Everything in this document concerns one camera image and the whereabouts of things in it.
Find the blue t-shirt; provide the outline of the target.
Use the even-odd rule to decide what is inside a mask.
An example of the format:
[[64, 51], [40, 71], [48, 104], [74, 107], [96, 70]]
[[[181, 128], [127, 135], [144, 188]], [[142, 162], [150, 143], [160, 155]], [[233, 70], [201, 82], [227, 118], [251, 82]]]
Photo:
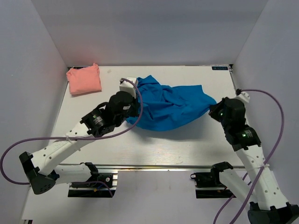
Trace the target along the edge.
[[145, 130], [160, 132], [179, 128], [198, 119], [216, 104], [201, 85], [171, 87], [160, 84], [151, 75], [137, 80], [143, 112], [136, 126]]

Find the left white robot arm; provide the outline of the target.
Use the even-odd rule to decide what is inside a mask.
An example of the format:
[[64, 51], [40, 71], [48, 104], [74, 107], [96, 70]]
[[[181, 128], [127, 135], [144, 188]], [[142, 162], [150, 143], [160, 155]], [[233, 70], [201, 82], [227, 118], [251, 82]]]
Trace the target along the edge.
[[127, 118], [140, 119], [141, 106], [140, 95], [134, 97], [128, 92], [119, 91], [108, 102], [99, 104], [83, 116], [64, 137], [32, 154], [22, 153], [19, 159], [33, 192], [40, 195], [61, 183], [79, 187], [99, 184], [109, 188], [107, 179], [91, 162], [62, 165], [62, 161], [96, 140], [107, 139], [108, 134]]

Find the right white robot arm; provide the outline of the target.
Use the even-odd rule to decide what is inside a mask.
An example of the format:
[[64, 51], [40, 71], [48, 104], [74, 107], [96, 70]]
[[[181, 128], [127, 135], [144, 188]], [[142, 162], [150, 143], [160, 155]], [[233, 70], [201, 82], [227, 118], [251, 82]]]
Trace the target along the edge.
[[299, 217], [299, 207], [290, 204], [281, 192], [263, 154], [256, 131], [246, 124], [245, 105], [238, 98], [223, 98], [210, 106], [209, 115], [221, 123], [226, 140], [242, 161], [251, 180], [248, 186], [227, 162], [212, 168], [211, 181], [225, 185], [243, 203], [252, 224], [291, 224]]

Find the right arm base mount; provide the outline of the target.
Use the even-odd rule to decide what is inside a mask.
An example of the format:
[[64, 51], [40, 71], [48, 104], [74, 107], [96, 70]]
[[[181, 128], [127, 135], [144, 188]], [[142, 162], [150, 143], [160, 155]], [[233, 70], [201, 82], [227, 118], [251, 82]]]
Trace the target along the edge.
[[214, 164], [209, 172], [197, 172], [190, 175], [195, 181], [195, 194], [197, 199], [235, 198], [233, 193], [220, 182], [219, 174], [224, 170], [234, 169], [228, 162]]

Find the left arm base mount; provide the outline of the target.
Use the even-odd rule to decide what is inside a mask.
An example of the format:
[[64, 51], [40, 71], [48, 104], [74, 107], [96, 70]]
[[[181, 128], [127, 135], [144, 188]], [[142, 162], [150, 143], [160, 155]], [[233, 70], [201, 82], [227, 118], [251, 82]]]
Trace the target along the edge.
[[90, 183], [71, 183], [69, 198], [112, 198], [117, 187], [117, 173], [100, 173]]

